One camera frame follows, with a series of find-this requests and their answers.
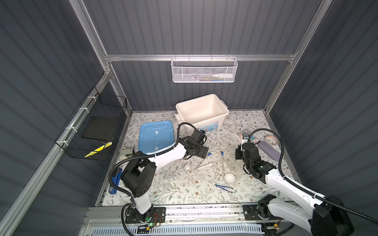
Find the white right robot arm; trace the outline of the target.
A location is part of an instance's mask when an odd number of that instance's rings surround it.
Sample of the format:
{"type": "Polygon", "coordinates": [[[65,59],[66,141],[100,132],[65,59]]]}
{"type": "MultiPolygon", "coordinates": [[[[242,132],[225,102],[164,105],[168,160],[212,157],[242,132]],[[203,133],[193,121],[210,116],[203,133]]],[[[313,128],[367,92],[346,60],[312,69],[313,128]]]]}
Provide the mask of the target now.
{"type": "Polygon", "coordinates": [[[254,143],[240,144],[235,150],[235,157],[243,161],[243,169],[247,174],[295,202],[290,204],[268,194],[258,201],[254,209],[261,219],[283,218],[313,236],[350,236],[354,233],[352,222],[340,199],[316,193],[284,176],[273,164],[261,159],[254,143]]]}

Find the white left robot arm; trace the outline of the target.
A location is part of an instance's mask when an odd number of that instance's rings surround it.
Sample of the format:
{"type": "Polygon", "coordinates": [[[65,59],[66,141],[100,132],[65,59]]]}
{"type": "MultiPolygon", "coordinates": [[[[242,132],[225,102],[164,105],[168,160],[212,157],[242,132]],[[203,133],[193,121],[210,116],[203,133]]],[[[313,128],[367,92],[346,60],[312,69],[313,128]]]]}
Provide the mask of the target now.
{"type": "Polygon", "coordinates": [[[194,130],[191,136],[180,138],[173,145],[153,154],[137,152],[121,174],[124,186],[131,193],[132,204],[140,215],[152,211],[148,191],[155,173],[162,167],[183,159],[186,156],[197,156],[204,159],[208,153],[204,130],[194,130]]]}

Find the blue capped test tube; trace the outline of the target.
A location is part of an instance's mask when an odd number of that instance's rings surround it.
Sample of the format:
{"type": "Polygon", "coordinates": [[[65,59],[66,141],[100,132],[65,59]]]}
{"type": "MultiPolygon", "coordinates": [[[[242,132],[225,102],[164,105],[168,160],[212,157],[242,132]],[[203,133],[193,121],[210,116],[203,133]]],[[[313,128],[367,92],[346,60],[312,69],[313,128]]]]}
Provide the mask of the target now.
{"type": "Polygon", "coordinates": [[[220,152],[220,159],[221,159],[221,170],[222,170],[222,175],[225,175],[225,163],[224,163],[224,152],[220,152]]]}
{"type": "Polygon", "coordinates": [[[195,170],[196,169],[199,169],[200,168],[200,166],[207,160],[207,158],[209,157],[209,156],[211,156],[212,154],[209,152],[209,153],[207,153],[207,155],[206,155],[206,157],[204,158],[204,159],[202,159],[201,161],[199,161],[199,163],[196,165],[196,167],[195,167],[195,170]]]}

